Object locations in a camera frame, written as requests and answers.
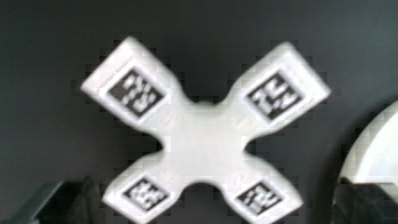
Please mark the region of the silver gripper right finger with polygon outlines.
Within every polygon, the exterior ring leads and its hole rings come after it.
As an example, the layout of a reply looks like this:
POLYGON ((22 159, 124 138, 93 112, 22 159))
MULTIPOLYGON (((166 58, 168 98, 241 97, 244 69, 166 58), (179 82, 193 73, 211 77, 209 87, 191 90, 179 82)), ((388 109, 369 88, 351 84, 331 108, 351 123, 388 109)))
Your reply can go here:
POLYGON ((333 191, 333 224, 398 224, 398 187, 339 179, 333 191))

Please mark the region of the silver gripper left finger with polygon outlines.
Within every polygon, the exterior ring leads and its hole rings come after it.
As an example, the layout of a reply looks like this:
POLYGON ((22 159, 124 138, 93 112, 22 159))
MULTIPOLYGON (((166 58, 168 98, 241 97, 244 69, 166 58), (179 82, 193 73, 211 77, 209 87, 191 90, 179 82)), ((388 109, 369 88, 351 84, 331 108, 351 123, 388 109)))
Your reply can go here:
POLYGON ((45 183, 5 224, 104 224, 95 180, 45 183))

